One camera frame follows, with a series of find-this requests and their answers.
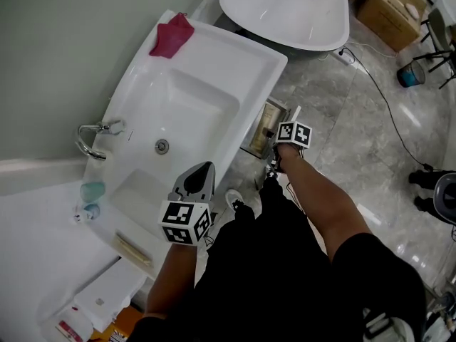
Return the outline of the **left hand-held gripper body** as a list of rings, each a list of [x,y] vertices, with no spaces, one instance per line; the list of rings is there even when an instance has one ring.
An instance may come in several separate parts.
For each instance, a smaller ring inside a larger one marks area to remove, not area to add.
[[[213,225],[209,204],[212,194],[185,196],[170,192],[160,207],[158,225],[165,239],[173,244],[197,246]]]

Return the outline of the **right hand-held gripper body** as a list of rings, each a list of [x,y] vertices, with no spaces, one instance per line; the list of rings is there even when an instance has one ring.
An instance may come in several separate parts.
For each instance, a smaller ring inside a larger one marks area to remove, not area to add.
[[[264,159],[275,172],[283,172],[281,157],[277,146],[288,144],[294,147],[300,157],[304,156],[304,150],[309,149],[311,143],[312,128],[298,121],[283,121],[278,124],[276,131],[267,130]]]

